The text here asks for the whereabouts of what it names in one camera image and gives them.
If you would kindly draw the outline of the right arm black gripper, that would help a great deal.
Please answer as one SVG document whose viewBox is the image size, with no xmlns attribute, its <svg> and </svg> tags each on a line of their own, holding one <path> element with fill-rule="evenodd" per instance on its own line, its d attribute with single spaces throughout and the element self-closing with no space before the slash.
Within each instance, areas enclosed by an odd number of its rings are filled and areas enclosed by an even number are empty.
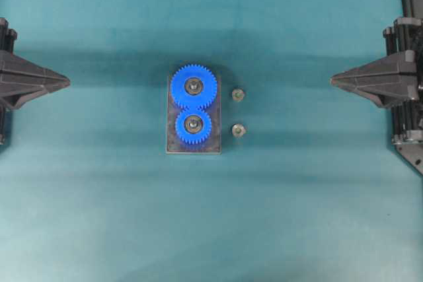
<svg viewBox="0 0 423 282">
<path fill-rule="evenodd" d="M 422 142 L 422 20 L 400 17 L 383 31 L 386 57 L 336 74 L 330 83 L 391 108 L 392 144 Z"/>
</svg>

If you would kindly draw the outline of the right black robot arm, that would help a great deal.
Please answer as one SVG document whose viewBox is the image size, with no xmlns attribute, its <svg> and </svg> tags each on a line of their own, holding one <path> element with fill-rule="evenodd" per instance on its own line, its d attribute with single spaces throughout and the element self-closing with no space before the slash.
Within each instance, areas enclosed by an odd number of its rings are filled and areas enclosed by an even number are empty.
<svg viewBox="0 0 423 282">
<path fill-rule="evenodd" d="M 394 145 L 422 142 L 422 0 L 401 0 L 403 15 L 383 30 L 386 56 L 330 83 L 389 109 Z"/>
</svg>

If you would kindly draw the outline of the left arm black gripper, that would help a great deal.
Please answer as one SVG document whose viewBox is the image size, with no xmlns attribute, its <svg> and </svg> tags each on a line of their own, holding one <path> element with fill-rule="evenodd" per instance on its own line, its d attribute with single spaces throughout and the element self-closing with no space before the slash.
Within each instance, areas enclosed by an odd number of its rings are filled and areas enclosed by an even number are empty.
<svg viewBox="0 0 423 282">
<path fill-rule="evenodd" d="M 0 18 L 1 104 L 17 110 L 35 98 L 70 85 L 70 80 L 48 68 L 25 60 L 12 52 L 17 32 L 9 28 L 6 18 Z"/>
</svg>

